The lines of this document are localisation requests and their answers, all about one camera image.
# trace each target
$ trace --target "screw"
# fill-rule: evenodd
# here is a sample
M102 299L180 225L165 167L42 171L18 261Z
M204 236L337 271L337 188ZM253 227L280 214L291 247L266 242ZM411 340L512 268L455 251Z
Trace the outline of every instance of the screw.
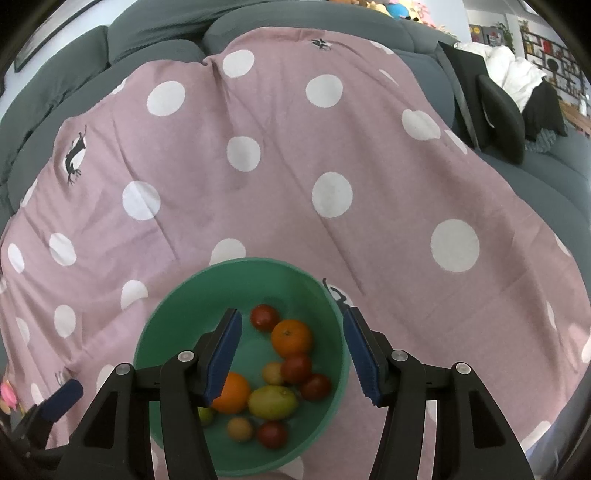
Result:
M467 375L472 371L472 369L470 368L470 365L464 364L464 363L457 364L456 370L458 372L460 372L462 375Z
M129 372L131 372L131 365L130 364L120 364L117 365L117 368L115 368L115 373L117 373L117 375L127 375Z
M190 350L185 350L184 352L180 352L177 358L179 362L186 363L193 360L193 358L195 358L195 354Z
M405 362L408 360L408 354L404 350L395 350L392 352L392 358L397 362Z

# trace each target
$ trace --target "bookshelf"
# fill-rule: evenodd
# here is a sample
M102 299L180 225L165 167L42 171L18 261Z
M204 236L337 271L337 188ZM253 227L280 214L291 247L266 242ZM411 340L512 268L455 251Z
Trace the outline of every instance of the bookshelf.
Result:
M525 58L548 74L554 87L579 100L585 95L585 78L581 67L568 48L529 31L527 24L521 26L521 38Z

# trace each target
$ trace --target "orange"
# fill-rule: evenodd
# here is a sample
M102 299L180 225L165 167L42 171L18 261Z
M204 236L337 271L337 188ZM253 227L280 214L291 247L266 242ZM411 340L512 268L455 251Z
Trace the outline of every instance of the orange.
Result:
M226 377L222 394L212 402L212 408L219 413L240 413L248 406L251 396L251 386L242 375L230 372Z
M313 343L312 331L299 320L283 320L271 332L271 344L283 358L295 353L308 353Z

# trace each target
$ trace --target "white polka dot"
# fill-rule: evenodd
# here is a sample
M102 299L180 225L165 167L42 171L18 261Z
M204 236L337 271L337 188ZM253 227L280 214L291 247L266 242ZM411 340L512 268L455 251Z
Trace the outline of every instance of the white polka dot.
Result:
M458 138L458 136L454 132L452 132L451 130L445 130L445 133L447 133L447 136L452 139L452 141L457 145L457 147L462 151L464 155L468 154L468 147L462 140Z
M216 263L233 260L234 258L244 258L245 256L246 248L241 242L235 238L225 238L213 249L209 264L215 265Z
M41 395L41 390L39 390L39 386L36 383L31 384L31 397L33 398L33 402L36 405L41 405L43 403L43 395Z
M301 457L292 460L290 463L286 463L284 466L277 469L278 472L287 475L289 478L294 480L304 479L304 461Z
M29 326L23 319L19 317L17 317L17 326L21 331L22 341L25 342L25 345L28 345L31 341L31 332L29 332Z
M370 40L369 41L374 47L378 47L381 48L384 52L386 52L388 55L392 55L394 52L392 50L390 50L387 46L382 45L381 43L378 43L376 41Z
M149 183L132 181L123 190L123 208L131 218L150 220L160 210L160 195Z
M261 161L261 147L250 137L233 137L226 149L230 165L240 171L252 171Z
M339 103L343 95L343 83L334 75L320 75L308 82L306 96L320 108L330 108Z
M127 79L123 79L123 82L121 82L119 85L117 85L113 91L110 93L110 95L115 95L117 93L119 93L121 90L123 90L123 87L125 86L125 82L127 81Z
M569 257L572 257L573 255L570 253L569 249L566 248L566 245L562 243L562 240L558 238L558 235L554 234L554 237L556 238L556 243L558 244L558 247L562 250L562 252L568 255Z
M72 307L60 305L53 314L53 325L56 327L58 335L62 338L68 338L76 329L76 314Z
M26 207L27 203L29 203L29 200L31 200L31 197L33 196L33 191L35 190L35 187L37 186L37 182L38 182L38 180L35 179L35 181L33 182L33 185L31 185L29 187L29 189L27 190L25 196L21 200L21 207Z
M589 329L589 340L587 340L581 351L581 360L584 364L588 364L591 361L591 329Z
M76 135L70 142L69 147L68 147L68 152L70 152L72 150L72 148L74 148L74 146L78 143L78 141L80 140L80 136ZM84 157L86 155L86 150L88 149L88 137L84 137L83 140L84 143L84 148L82 148L76 155L74 155L74 158L72 158L72 168L75 170L78 170L80 168L80 165L82 165L82 160L84 160ZM66 167L66 156L64 156L63 160L61 161L61 167L63 168L64 172L68 173L68 169Z
M148 112L155 116L167 116L176 112L184 103L185 89L173 80L164 82L148 95Z
M8 245L8 259L17 273L22 273L25 270L25 261L21 250L15 244Z
M534 431L531 432L527 437L525 437L525 439L523 439L520 442L522 450L524 452L527 452L530 448L532 448L536 444L536 442L540 438L542 438L544 433L546 433L550 427L551 424L549 421L544 420L540 422L540 424L534 429Z
M353 189L340 173L330 171L320 176L312 189L312 204L324 218L343 215L353 203Z
M223 71L230 78L241 77L250 72L255 56L250 50L234 51L223 59Z
M448 272L470 270L480 254L480 242L474 229L462 220L446 220L433 231L431 253Z
M385 70L380 70L380 72L382 72L382 74L384 74L387 79L392 80L396 85L398 85L398 82L394 80L388 72L386 72Z
M556 330L556 319L554 318L554 310L552 305L550 305L550 302L546 302L546 312L548 313L548 321L550 322L550 325Z
M62 267L70 267L76 263L76 251L70 239L62 233L54 233L49 237L49 250L53 260Z
M115 367L113 365L105 365L99 373L99 376L96 379L96 392L98 393L100 389L105 385L107 378L111 375Z
M340 300L339 292L341 292L343 294L343 297L346 297L346 300L343 303L345 305L348 305L349 307L355 307L353 301L351 300L351 297L349 297L349 295L347 295L347 292L345 292L342 288L336 287L335 285L331 285L330 283L327 283L326 286L329 288L330 296L332 296L335 300Z
M158 470L159 463L160 463L160 461L158 460L158 455L156 454L155 451L152 450L152 465L154 465L154 472L156 472L156 470Z
M437 400L427 400L427 413L432 421L437 421Z
M139 280L129 280L121 289L121 310L125 310L133 302L148 298L148 289Z
M402 113L402 125L415 140L434 140L441 138L441 129L428 113L421 110L413 112L405 110Z

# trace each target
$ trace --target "red tomato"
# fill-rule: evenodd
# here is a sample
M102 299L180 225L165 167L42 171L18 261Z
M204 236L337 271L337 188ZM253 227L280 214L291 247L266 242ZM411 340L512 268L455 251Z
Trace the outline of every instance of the red tomato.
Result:
M300 385L301 396L307 401L322 400L330 394L331 390L330 378L322 374L314 374Z
M280 421L266 421L256 431L256 439L271 450L283 447L288 437L287 427Z
M251 311L251 323L260 332L272 332L281 318L279 312L270 305L259 305Z
M290 355L281 364L283 380L292 384L305 382L312 374L312 360L305 353Z

